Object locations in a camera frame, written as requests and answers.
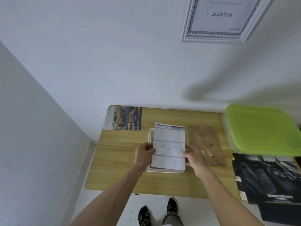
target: sock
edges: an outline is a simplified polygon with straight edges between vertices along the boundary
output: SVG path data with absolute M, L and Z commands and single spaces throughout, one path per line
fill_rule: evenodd
M 151 217 L 146 205 L 140 209 L 138 221 L 140 226 L 151 226 Z
M 170 198 L 167 204 L 167 213 L 175 213 L 178 214 L 177 203 L 174 199 Z

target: gray pants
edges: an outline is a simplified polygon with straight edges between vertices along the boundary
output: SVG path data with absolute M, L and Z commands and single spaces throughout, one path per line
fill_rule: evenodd
M 169 213 L 167 214 L 162 222 L 162 225 L 171 224 L 172 226 L 184 226 L 178 215 Z

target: green lid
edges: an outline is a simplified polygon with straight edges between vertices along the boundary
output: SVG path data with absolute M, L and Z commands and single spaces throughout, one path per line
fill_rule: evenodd
M 284 111 L 229 105 L 225 114 L 234 144 L 243 153 L 301 156 L 301 132 Z

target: paper document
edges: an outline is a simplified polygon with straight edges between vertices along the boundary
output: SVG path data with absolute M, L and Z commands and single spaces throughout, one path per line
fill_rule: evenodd
M 185 170 L 185 129 L 183 126 L 155 123 L 152 167 Z

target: wooden desk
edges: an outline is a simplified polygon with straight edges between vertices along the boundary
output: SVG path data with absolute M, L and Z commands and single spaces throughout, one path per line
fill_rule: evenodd
M 240 199 L 232 167 L 232 151 L 226 140 L 221 115 L 221 113 L 143 107 L 140 131 L 102 131 L 85 183 L 85 189 L 106 190 L 117 182 L 132 167 L 136 147 L 148 141 L 148 129 L 154 128 L 155 122 L 184 126 L 187 144 L 189 143 L 187 127 L 191 124 L 197 124 L 216 128 L 227 166 L 210 166 L 210 169 L 232 195 Z M 151 173 L 145 170 L 133 192 L 208 198 L 203 184 L 189 166 L 186 166 L 186 171 L 182 174 Z

